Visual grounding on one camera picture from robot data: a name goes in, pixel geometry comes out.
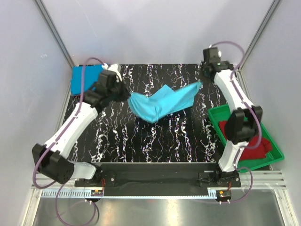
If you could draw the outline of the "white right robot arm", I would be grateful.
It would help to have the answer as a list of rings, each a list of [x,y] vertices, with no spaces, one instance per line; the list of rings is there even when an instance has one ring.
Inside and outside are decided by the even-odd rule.
[[[226,146],[218,161],[222,174],[237,170],[242,152],[253,137],[258,136],[256,148],[261,143],[261,118],[263,109],[254,106],[234,78],[234,67],[228,61],[210,62],[205,60],[201,67],[202,75],[213,81],[223,93],[230,110],[224,127]]]

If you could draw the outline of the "light blue t shirt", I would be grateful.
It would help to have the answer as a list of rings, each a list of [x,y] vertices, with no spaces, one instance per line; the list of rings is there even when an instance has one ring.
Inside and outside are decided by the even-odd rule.
[[[155,123],[169,114],[192,107],[201,86],[202,82],[197,81],[174,91],[164,85],[149,97],[133,92],[128,105],[134,115],[146,122]]]

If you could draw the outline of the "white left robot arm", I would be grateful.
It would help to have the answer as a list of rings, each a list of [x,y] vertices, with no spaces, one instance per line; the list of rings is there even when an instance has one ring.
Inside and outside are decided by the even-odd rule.
[[[86,127],[104,108],[111,102],[127,101],[129,97],[120,66],[112,64],[103,69],[91,88],[80,95],[80,101],[61,128],[45,144],[36,144],[32,148],[35,163],[33,181],[36,180],[37,172],[59,184],[65,184],[71,179],[93,179],[96,166],[88,162],[69,161],[69,153]]]

